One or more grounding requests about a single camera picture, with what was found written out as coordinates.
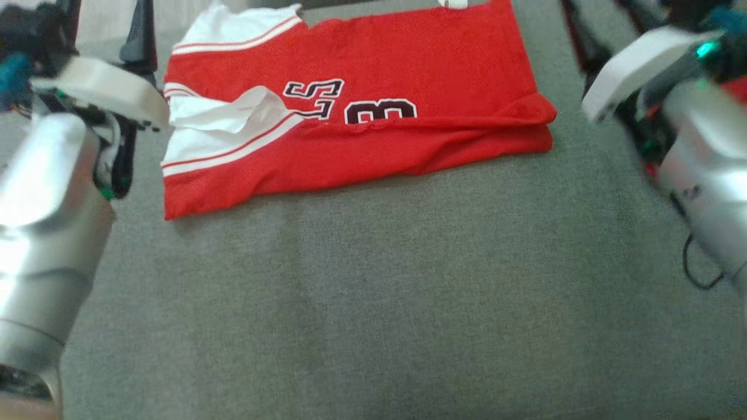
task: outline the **gray tablecloth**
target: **gray tablecloth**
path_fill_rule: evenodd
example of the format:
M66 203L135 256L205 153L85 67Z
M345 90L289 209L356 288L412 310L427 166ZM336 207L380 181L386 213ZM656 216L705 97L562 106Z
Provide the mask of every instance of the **gray tablecloth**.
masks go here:
M306 20L435 4L373 1ZM611 1L582 5L611 45L633 39ZM686 227L621 128L581 114L558 2L517 0L515 12L559 110L547 155L166 223L168 133L142 136L134 190L116 203L63 359L68 417L693 419L747 408L735 292L686 282ZM180 37L159 38L162 69ZM118 45L84 51L114 57ZM1 122L4 161L23 128ZM715 270L698 260L700 274Z

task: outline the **green light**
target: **green light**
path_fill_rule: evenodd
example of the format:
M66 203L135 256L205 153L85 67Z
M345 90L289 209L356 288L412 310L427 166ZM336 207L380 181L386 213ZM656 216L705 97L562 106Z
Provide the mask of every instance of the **green light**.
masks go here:
M698 55L698 58L703 58L715 51L717 48L719 48L719 43L716 41L710 41L709 43L699 46L698 49L695 50L695 53Z

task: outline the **red and white jersey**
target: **red and white jersey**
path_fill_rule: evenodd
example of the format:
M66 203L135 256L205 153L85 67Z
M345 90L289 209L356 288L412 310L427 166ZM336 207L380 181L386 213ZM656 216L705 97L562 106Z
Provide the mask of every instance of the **red and white jersey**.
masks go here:
M312 28L298 8L214 4L174 46L166 219L552 147L510 0Z

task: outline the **black cable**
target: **black cable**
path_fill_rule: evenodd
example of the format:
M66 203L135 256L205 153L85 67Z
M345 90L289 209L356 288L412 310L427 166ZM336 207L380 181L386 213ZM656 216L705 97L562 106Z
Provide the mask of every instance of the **black cable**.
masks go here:
M687 279L694 285L698 290L702 291L709 291L712 288L714 288L721 280L724 279L724 274L719 274L715 279L713 279L712 282L704 285L702 283L699 283L697 280L695 280L695 277L692 276L690 273L690 268L687 263L687 251L690 249L690 244L692 243L692 233L690 236L687 237L687 241L685 241L685 246L682 249L682 268L685 270L685 276L687 276Z

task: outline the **gray fabric surface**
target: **gray fabric surface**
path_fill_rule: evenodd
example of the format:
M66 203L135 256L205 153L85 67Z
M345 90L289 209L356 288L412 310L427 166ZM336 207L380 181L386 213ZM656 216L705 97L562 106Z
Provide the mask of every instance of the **gray fabric surface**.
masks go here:
M620 48L633 36L611 4L582 3ZM747 408L736 293L686 282L686 227L621 128L581 114L557 2L515 11L559 110L547 155L166 223L167 133L142 136L134 190L116 204L63 359L68 418L694 419ZM162 69L179 38L160 37ZM84 51L113 57L116 45ZM1 122L4 161L23 128Z

